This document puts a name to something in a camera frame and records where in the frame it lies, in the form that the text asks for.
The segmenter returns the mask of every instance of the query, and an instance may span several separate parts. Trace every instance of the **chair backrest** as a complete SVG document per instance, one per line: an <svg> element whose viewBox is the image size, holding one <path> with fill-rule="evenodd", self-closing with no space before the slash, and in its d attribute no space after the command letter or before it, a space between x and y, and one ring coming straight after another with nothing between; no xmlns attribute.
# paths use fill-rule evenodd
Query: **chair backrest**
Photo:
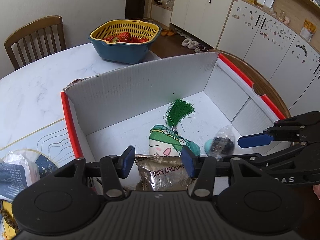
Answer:
<svg viewBox="0 0 320 240"><path fill-rule="evenodd" d="M50 32L50 37L51 37L51 43L52 43L52 49L53 49L53 53L58 52L57 51L57 46L56 46L56 42L54 39L54 33L53 33L53 29L52 26L56 25L57 26L57 33L58 33L58 37L59 37L59 41L60 41L60 48L61 50L65 50L66 49L66 43L64 40L64 33L63 33L63 26L62 26L62 17L55 15L55 16L47 16L41 19L38 19L34 22L31 22L23 27L21 27L20 29L16 30L13 34L11 34L9 36L9 38L7 38L7 40L4 43L4 47L5 50L8 53L8 56L12 62L12 65L14 67L15 70L19 69L19 63L14 55L14 52L12 50L12 45L16 44L17 48L18 48L18 52L21 58L21 62L22 64L25 66L28 63L26 63L26 59L24 58L24 55L22 53L19 41L22 39L23 42L23 46L25 48L25 54L27 55L28 61L29 63L33 62L33 58L35 60L38 60L39 58L43 58L45 57L45 53L44 53L44 47L42 46L42 42L40 37L43 36L44 38L44 44L45 44L45 48L47 51L47 55L51 55L52 52L50 51L50 46L49 46L49 41L48 41L48 37L47 37L47 33L45 31L45 28L49 28L49 32ZM31 47L32 47L32 51L33 51L33 57L32 54L29 51L28 48L28 44L27 44L27 40L26 37L28 36L29 41L31 43ZM36 46L35 46L35 40L37 39L38 42L38 47L39 49L37 50Z"/></svg>
<svg viewBox="0 0 320 240"><path fill-rule="evenodd" d="M251 65L246 63L244 60L238 58L237 56L232 55L226 51L219 50L219 49L209 49L209 51L224 54L233 64L235 64L243 73L245 73L248 78L252 80L252 82L254 83L253 90L257 95L260 95L260 96L267 95L286 118L291 117L287 106L285 105L285 103L283 102L282 98L279 96L277 91Z"/></svg>

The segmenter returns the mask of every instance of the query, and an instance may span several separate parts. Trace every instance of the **rope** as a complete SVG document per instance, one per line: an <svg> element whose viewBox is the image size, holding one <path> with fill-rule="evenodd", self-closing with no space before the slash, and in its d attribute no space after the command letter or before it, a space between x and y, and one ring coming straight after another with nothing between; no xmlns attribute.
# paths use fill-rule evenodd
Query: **rope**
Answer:
<svg viewBox="0 0 320 240"><path fill-rule="evenodd" d="M11 215L8 213L7 210L1 208L0 214L3 216L4 221L6 221L11 228L13 228L16 231L19 231L17 223L13 220L13 218L11 217Z"/></svg>

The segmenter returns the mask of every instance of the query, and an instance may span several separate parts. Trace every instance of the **white shoe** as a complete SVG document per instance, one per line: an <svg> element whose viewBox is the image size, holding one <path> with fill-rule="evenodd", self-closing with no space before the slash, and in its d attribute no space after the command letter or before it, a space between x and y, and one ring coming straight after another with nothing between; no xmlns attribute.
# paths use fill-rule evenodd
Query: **white shoe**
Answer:
<svg viewBox="0 0 320 240"><path fill-rule="evenodd" d="M200 52L202 52L202 50L199 47L196 47L195 53L200 53Z"/></svg>
<svg viewBox="0 0 320 240"><path fill-rule="evenodd" d="M185 40L181 43L181 45L182 45L183 47L186 47L186 46L188 46L191 42L192 42L191 39L185 39Z"/></svg>
<svg viewBox="0 0 320 240"><path fill-rule="evenodd" d="M192 41L192 42L188 45L188 49L195 49L196 47L198 47L198 42L197 42L197 41Z"/></svg>

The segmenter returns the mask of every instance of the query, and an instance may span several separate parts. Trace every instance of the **yellow basket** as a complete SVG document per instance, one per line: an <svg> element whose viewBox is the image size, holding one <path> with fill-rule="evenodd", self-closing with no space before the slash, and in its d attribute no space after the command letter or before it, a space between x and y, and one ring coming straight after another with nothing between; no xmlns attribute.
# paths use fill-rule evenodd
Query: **yellow basket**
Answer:
<svg viewBox="0 0 320 240"><path fill-rule="evenodd" d="M160 27L156 24L150 22L142 22L139 20L113 20L109 21L99 28L95 29L91 34L90 38L94 40L104 41L107 44L115 44L113 42L108 42L103 40L108 36L116 36L122 32L129 32L131 36L137 37L138 39L147 38L149 39L147 43L156 38L160 31Z"/></svg>

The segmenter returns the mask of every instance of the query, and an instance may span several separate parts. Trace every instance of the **strawberry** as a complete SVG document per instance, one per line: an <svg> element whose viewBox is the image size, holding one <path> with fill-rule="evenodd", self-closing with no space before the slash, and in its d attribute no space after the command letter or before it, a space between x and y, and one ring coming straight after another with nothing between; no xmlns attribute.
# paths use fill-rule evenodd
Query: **strawberry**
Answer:
<svg viewBox="0 0 320 240"><path fill-rule="evenodd" d="M149 39L147 39L147 38L141 38L141 39L139 40L139 43L143 43L143 42L146 42L146 41L149 41Z"/></svg>
<svg viewBox="0 0 320 240"><path fill-rule="evenodd" d="M124 38L114 36L111 42L128 42L128 41L125 40Z"/></svg>
<svg viewBox="0 0 320 240"><path fill-rule="evenodd" d="M132 36L130 43L139 43L139 39L137 37Z"/></svg>
<svg viewBox="0 0 320 240"><path fill-rule="evenodd" d="M115 38L114 36L108 36L108 37L104 38L103 40L113 42L114 38Z"/></svg>
<svg viewBox="0 0 320 240"><path fill-rule="evenodd" d="M118 35L118 38L123 38L124 40L129 41L131 38L131 35L128 32L123 32Z"/></svg>

